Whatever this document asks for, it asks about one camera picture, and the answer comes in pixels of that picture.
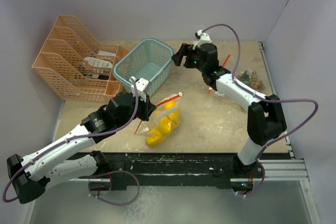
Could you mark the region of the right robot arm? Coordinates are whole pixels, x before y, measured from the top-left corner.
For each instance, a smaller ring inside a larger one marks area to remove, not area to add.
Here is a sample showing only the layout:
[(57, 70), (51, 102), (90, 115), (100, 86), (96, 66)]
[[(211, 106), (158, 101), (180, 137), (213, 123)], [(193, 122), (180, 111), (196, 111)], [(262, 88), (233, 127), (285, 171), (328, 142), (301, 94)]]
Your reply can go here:
[(183, 43), (172, 56), (172, 61), (180, 66), (183, 57), (186, 58), (185, 68), (199, 70), (209, 87), (228, 96), (247, 111), (248, 139), (237, 153), (237, 162), (233, 166), (238, 177), (246, 177), (251, 173), (252, 164), (257, 161), (266, 144), (287, 130), (278, 96), (259, 93), (232, 77), (232, 73), (219, 64), (217, 47), (214, 44), (205, 43), (200, 47), (193, 47)]

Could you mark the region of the yellow fake fruit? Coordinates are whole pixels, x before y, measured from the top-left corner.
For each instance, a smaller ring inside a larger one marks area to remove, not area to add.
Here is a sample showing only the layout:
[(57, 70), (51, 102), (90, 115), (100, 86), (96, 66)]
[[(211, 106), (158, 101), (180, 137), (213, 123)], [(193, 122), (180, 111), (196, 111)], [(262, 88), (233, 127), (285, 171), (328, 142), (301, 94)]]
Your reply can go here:
[(177, 108), (167, 116), (171, 122), (171, 127), (176, 128), (180, 124), (180, 108)]
[(152, 135), (145, 138), (145, 143), (147, 146), (154, 147), (162, 144), (166, 139), (166, 136), (162, 135)]
[(163, 111), (167, 113), (173, 113), (178, 109), (178, 104), (175, 101), (170, 101), (164, 104)]
[(169, 118), (160, 119), (158, 125), (151, 130), (152, 135), (167, 136), (172, 132), (171, 122)]

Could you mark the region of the clear zip bag red seal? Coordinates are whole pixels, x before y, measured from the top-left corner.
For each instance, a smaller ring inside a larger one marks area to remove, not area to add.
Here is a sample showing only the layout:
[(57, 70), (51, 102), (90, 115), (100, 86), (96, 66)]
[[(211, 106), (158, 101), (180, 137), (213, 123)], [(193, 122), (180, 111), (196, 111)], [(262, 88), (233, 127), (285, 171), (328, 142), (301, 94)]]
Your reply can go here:
[(141, 121), (134, 135), (145, 137), (149, 147), (162, 144), (180, 125), (180, 101), (183, 92), (172, 94), (156, 105), (148, 121)]

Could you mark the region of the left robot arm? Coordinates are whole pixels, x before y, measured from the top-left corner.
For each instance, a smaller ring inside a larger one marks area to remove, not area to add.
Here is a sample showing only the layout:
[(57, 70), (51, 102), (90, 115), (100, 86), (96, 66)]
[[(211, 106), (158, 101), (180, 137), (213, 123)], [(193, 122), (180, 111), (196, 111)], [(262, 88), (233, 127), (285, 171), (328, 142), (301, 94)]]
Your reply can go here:
[(47, 189), (73, 178), (102, 178), (111, 165), (101, 151), (93, 151), (79, 159), (71, 159), (84, 148), (91, 147), (124, 129), (134, 119), (148, 121), (157, 106), (150, 98), (121, 92), (108, 104), (90, 113), (65, 136), (26, 156), (14, 154), (7, 159), (9, 182), (3, 191), (3, 201), (13, 186), (21, 204), (40, 197)]

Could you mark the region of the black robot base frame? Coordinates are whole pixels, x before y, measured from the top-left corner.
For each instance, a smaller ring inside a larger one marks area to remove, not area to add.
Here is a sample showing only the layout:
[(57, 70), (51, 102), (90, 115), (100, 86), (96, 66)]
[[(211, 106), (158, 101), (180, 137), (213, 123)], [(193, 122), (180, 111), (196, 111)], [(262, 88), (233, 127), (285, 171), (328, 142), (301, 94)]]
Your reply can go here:
[(240, 168), (232, 153), (89, 153), (98, 162), (104, 182), (94, 190), (128, 186), (210, 186), (251, 190), (253, 178), (263, 178), (260, 163)]

